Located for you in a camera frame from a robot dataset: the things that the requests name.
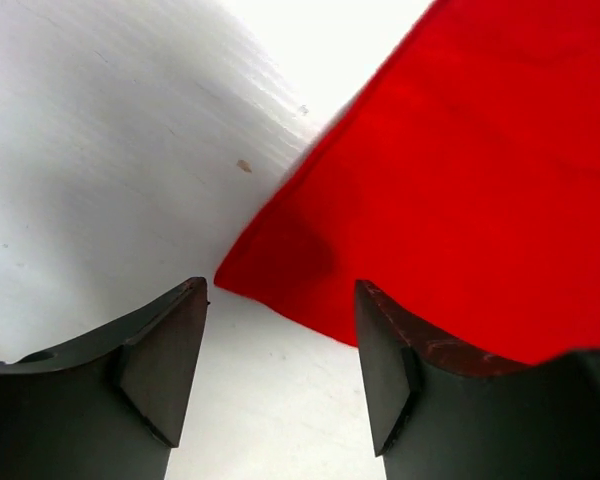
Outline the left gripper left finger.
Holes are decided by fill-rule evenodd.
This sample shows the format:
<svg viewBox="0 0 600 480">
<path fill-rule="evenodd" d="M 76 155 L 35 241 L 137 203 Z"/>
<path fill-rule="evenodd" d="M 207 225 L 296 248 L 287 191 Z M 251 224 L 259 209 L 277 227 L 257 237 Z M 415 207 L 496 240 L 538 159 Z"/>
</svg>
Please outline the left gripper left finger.
<svg viewBox="0 0 600 480">
<path fill-rule="evenodd" d="M 178 447 L 208 289 L 191 278 L 144 307 L 0 362 L 0 479 L 161 479 Z"/>
</svg>

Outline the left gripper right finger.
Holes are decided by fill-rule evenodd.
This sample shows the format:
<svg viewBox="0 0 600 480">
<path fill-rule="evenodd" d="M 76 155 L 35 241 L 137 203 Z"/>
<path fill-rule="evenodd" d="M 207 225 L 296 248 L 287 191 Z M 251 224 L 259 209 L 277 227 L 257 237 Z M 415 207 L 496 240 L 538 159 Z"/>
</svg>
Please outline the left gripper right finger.
<svg viewBox="0 0 600 480">
<path fill-rule="evenodd" d="M 600 479 L 600 349 L 535 366 L 355 285 L 375 455 L 390 479 Z"/>
</svg>

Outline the red t shirt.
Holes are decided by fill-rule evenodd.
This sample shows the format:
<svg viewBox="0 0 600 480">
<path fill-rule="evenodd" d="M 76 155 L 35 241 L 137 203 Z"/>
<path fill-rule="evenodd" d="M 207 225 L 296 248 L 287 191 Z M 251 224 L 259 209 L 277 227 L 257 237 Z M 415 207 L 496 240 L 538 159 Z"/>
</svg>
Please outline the red t shirt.
<svg viewBox="0 0 600 480">
<path fill-rule="evenodd" d="M 600 1 L 438 1 L 217 286 L 347 344 L 369 280 L 535 363 L 600 347 Z"/>
</svg>

